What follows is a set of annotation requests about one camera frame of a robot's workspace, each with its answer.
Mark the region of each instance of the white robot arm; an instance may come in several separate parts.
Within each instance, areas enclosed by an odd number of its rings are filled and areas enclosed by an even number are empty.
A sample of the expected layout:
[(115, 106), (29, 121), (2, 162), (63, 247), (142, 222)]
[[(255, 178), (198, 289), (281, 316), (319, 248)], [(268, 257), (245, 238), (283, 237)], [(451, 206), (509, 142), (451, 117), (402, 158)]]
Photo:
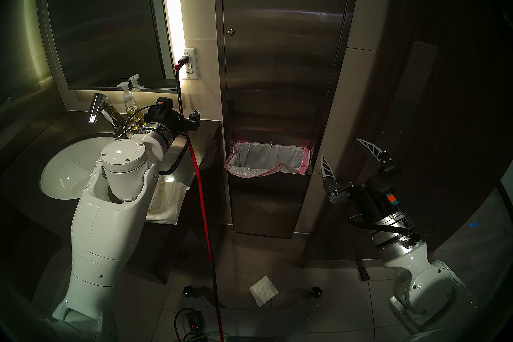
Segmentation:
[[(358, 142), (381, 169), (359, 185), (342, 187), (322, 156), (324, 189), (333, 204), (355, 202), (361, 213), (350, 216), (348, 222), (369, 230), (383, 267), (396, 271), (389, 306), (406, 330), (416, 335), (415, 340), (453, 340), (476, 314), (476, 300), (445, 263), (428, 261), (427, 244), (394, 196), (389, 178), (399, 174), (400, 169), (391, 154), (370, 142)], [(431, 318), (418, 324), (408, 311)]]
[[(84, 340), (117, 340), (115, 286), (139, 240), (159, 174), (172, 171), (159, 172), (158, 163), (178, 134), (198, 129), (197, 110), (184, 119), (172, 108), (171, 99), (160, 97), (138, 134), (105, 146), (76, 207), (68, 291), (53, 317), (81, 330)], [(188, 142), (187, 136), (175, 168)], [(82, 316), (94, 326), (84, 330)]]

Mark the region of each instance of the waste receptacle opening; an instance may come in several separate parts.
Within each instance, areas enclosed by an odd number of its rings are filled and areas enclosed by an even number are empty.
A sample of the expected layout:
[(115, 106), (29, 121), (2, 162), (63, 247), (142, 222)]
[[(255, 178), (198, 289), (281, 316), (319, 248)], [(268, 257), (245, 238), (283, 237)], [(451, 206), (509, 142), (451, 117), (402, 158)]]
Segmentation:
[(225, 169), (241, 178), (254, 178), (275, 172), (304, 174), (309, 164), (309, 148), (238, 140)]

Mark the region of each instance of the sink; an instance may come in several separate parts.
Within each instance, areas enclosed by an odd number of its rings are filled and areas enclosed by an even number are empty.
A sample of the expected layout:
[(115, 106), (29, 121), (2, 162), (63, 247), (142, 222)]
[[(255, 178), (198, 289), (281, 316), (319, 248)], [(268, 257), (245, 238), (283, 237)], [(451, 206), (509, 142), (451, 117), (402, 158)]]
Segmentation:
[(47, 196), (59, 200), (80, 198), (102, 149), (113, 137), (97, 136), (70, 144), (46, 164), (39, 185)]

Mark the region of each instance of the mirror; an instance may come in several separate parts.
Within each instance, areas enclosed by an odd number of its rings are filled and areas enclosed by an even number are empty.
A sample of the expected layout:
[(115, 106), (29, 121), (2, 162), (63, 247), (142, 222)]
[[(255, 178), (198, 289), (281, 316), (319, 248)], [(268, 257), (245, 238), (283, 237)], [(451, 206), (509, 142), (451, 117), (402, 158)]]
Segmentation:
[(42, 14), (56, 75), (69, 90), (119, 90), (119, 83), (136, 74), (135, 86), (143, 91), (175, 89), (163, 4), (46, 0)]

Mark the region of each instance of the paper towel on floor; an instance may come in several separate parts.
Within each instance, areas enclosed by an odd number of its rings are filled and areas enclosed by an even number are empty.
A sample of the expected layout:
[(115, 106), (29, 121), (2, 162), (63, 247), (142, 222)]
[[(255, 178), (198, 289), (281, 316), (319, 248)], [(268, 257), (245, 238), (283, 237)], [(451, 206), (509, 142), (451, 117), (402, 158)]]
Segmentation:
[(258, 307), (261, 307), (273, 296), (278, 294), (278, 290), (267, 276), (262, 277), (259, 281), (249, 287), (249, 291), (251, 291), (251, 295), (255, 298)]

